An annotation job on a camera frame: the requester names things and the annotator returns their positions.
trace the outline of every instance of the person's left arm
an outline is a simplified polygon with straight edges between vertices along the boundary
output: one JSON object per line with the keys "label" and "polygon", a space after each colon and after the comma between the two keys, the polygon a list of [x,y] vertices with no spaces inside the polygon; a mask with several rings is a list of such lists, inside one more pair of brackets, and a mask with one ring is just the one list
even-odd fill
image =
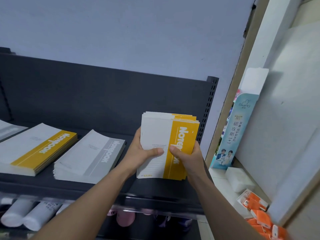
{"label": "person's left arm", "polygon": [[163,149],[143,150],[140,129],[122,161],[100,182],[43,226],[33,240],[95,239],[126,179],[148,158],[162,155]]}

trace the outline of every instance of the yellow notebook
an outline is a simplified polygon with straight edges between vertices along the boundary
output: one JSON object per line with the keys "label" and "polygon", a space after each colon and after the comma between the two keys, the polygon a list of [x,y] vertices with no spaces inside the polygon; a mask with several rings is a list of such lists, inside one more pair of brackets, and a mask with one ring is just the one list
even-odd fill
{"label": "yellow notebook", "polygon": [[0,173],[35,176],[77,141],[77,134],[39,124],[0,143]]}
{"label": "yellow notebook", "polygon": [[143,149],[163,148],[164,154],[146,161],[138,170],[137,178],[186,179],[182,162],[169,151],[174,145],[191,154],[199,122],[192,115],[146,112],[141,120],[140,143]]}

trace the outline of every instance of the hand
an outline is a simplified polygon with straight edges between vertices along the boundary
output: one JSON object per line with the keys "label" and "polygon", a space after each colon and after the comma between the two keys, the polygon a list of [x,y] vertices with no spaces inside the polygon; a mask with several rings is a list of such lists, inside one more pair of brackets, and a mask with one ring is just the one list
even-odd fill
{"label": "hand", "polygon": [[126,155],[118,165],[125,168],[129,172],[129,176],[132,176],[136,172],[137,168],[140,167],[148,158],[159,157],[164,153],[162,148],[153,148],[150,150],[142,149],[140,144],[140,135],[141,127],[137,129]]}
{"label": "hand", "polygon": [[194,181],[193,179],[195,177],[207,178],[207,174],[203,164],[202,153],[200,150],[200,145],[197,141],[195,141],[194,143],[194,147],[191,155],[182,152],[181,150],[179,150],[173,145],[169,147],[169,150],[172,153],[172,155],[174,155],[174,157],[179,158],[182,161],[186,169],[186,172],[188,174],[188,180],[193,187],[195,187],[193,182]]}

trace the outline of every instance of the gray notebook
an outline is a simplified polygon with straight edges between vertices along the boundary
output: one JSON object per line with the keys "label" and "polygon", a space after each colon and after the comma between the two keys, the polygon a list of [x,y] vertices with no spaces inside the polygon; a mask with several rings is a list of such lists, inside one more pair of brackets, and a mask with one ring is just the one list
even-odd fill
{"label": "gray notebook", "polygon": [[12,137],[19,132],[24,131],[25,129],[27,129],[27,127],[13,125],[0,120],[0,142]]}
{"label": "gray notebook", "polygon": [[126,143],[91,130],[54,163],[59,180],[97,183],[112,170]]}

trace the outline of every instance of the gray stripe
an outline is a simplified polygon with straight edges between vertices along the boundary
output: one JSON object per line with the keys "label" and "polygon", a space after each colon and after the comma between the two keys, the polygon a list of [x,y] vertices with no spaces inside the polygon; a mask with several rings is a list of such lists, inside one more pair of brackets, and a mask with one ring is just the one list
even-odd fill
{"label": "gray stripe", "polygon": [[[108,153],[107,150],[110,149],[112,147],[112,144],[117,141],[119,142],[119,144],[115,146],[112,154],[110,155],[110,158],[106,159],[106,153]],[[124,140],[110,138],[83,175],[99,178],[103,178],[105,175],[107,175],[114,161],[118,157],[118,154],[124,142]]]}
{"label": "gray stripe", "polygon": [[0,129],[0,141],[12,136],[20,131],[23,131],[27,127],[18,126],[18,125],[9,125],[8,127]]}

